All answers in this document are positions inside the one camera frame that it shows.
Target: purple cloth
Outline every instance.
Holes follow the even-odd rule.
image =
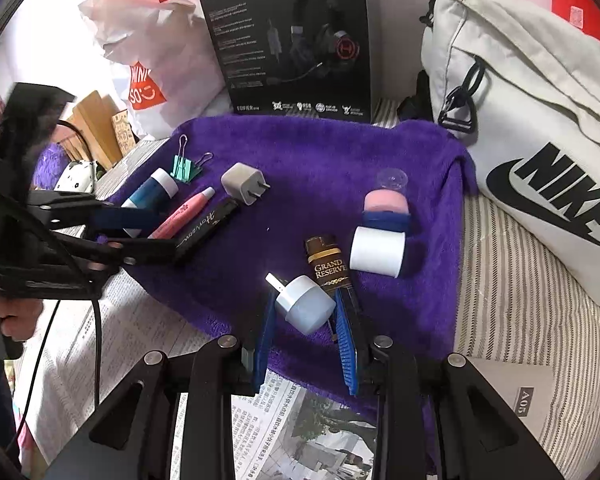
[[[50,143],[40,154],[32,183],[42,189],[54,189],[62,172],[69,165],[69,156],[64,148],[55,142]]]
[[[414,217],[404,276],[354,272],[356,292],[380,333],[415,352],[443,358],[452,351],[461,253],[462,194],[475,192],[474,165],[462,144],[441,127],[408,121],[393,130],[330,120],[265,116],[200,118],[178,127],[112,197],[128,198],[158,167],[171,171],[181,134],[186,157],[214,154],[180,192],[170,212],[213,186],[234,163],[259,168],[271,189],[216,233],[183,269],[127,267],[154,298],[211,336],[229,333],[254,308],[264,277],[312,276],[304,240],[334,234],[349,261],[366,193],[384,168],[409,176]],[[372,399],[350,397],[338,349],[324,326],[305,337],[278,316],[269,367],[313,391],[371,415]]]

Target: white backpack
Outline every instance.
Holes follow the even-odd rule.
[[[422,63],[434,120],[466,143],[480,190],[600,305],[600,42],[521,0],[432,10]]]

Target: headphone box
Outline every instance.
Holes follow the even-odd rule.
[[[200,0],[238,114],[370,123],[378,0]]]

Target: green binder clip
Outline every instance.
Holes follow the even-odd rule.
[[[196,162],[191,162],[184,156],[184,148],[187,145],[187,141],[186,135],[180,136],[180,149],[178,150],[178,154],[173,157],[173,169],[170,174],[174,179],[184,184],[188,184],[196,178],[202,171],[202,165],[214,158],[213,153],[207,152]]]

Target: white cylinder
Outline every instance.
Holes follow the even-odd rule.
[[[397,278],[405,240],[405,233],[359,227],[353,237],[349,268]]]
[[[302,334],[310,335],[324,325],[336,302],[308,276],[298,276],[276,299],[276,309]]]

